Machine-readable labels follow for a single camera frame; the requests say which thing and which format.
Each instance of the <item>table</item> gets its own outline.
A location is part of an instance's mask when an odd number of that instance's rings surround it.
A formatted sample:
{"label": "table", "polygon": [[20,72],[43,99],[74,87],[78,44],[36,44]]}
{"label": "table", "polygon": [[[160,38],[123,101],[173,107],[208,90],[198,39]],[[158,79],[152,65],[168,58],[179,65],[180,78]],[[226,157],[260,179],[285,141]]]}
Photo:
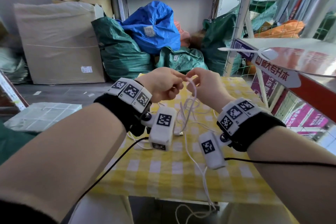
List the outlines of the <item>table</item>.
{"label": "table", "polygon": [[[232,96],[244,97],[263,106],[262,101],[243,78],[223,77],[222,81]],[[191,93],[184,87],[174,100],[162,101],[162,103],[179,109],[180,101],[184,103],[188,97],[191,97]],[[153,104],[151,111],[157,109],[158,104]],[[196,111],[205,112],[209,109],[208,106],[200,104]],[[195,119],[220,131],[212,109],[207,114],[195,113]],[[205,161],[198,145],[198,136],[205,132],[207,132],[205,128],[195,123],[188,124],[185,130],[188,150],[203,170]],[[132,143],[132,139],[125,138],[104,172]],[[143,150],[138,146],[133,147],[93,188],[93,191],[116,195],[207,201],[202,185],[202,176],[185,150],[184,136],[174,136],[171,148],[171,151],[163,152]],[[248,158],[245,152],[238,152],[229,147],[224,147],[222,150],[225,157]],[[219,170],[207,170],[206,179],[212,201],[281,204],[281,201],[251,163],[230,160],[227,167]]]}

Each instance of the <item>floor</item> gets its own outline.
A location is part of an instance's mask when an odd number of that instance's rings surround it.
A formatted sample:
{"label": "floor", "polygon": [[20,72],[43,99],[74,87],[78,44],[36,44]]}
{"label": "floor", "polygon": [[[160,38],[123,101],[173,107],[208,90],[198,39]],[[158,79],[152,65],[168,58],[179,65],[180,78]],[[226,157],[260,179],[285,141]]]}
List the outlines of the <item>floor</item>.
{"label": "floor", "polygon": [[[82,104],[83,106],[93,103],[95,98],[106,92],[112,85],[107,83],[92,84],[73,84],[73,85],[16,85],[17,90],[28,102],[28,104],[37,102],[54,102]],[[177,223],[175,219],[175,209],[181,202],[158,200],[150,197],[129,197],[132,208],[132,215],[135,224],[173,224]],[[194,211],[207,211],[208,206],[199,204],[188,204]],[[226,204],[220,204],[220,212],[225,208]],[[185,207],[180,208],[178,217],[180,223],[185,223],[189,210]],[[218,212],[213,213],[207,218],[197,219],[191,218],[191,223],[195,224],[212,224],[217,223]],[[62,222],[67,223],[71,215]]]}

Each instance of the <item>black wristband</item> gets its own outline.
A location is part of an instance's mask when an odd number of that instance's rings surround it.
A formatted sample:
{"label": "black wristband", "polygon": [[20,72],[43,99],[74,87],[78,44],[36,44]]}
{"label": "black wristband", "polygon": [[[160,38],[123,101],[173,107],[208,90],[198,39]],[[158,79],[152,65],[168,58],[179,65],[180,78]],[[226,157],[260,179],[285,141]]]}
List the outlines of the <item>black wristband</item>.
{"label": "black wristband", "polygon": [[131,131],[135,136],[140,136],[144,132],[145,126],[141,125],[140,120],[142,115],[149,111],[150,104],[147,105],[143,113],[140,113],[131,105],[119,99],[118,96],[106,93],[96,98],[94,103],[100,103],[110,110],[124,125],[126,132]]}
{"label": "black wristband", "polygon": [[239,129],[232,136],[223,130],[224,133],[221,136],[221,140],[227,141],[229,139],[232,141],[229,145],[230,147],[237,151],[245,152],[255,140],[276,126],[286,127],[282,121],[274,116],[260,112],[240,124]]}

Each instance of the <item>person's right hand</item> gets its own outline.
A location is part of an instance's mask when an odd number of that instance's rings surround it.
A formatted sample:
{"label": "person's right hand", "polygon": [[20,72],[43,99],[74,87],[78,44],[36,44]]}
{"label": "person's right hand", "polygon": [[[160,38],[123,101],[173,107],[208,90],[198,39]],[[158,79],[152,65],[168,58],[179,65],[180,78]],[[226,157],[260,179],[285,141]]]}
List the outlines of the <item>person's right hand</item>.
{"label": "person's right hand", "polygon": [[[196,97],[216,112],[220,113],[226,104],[235,100],[224,88],[219,73],[196,67],[186,74],[188,78],[194,75],[197,75],[193,79],[196,85]],[[192,92],[194,96],[194,88],[191,83],[188,84],[187,90]]]}

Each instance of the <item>blue plastic sack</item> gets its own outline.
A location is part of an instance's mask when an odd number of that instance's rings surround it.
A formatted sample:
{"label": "blue plastic sack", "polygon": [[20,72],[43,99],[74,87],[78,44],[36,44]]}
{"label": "blue plastic sack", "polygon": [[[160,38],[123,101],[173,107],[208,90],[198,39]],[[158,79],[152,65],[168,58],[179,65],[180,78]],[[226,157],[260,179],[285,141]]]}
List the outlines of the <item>blue plastic sack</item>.
{"label": "blue plastic sack", "polygon": [[163,47],[170,47],[173,51],[181,47],[180,33],[174,25],[174,12],[161,1],[152,1],[124,22],[118,22],[143,52],[155,55]]}

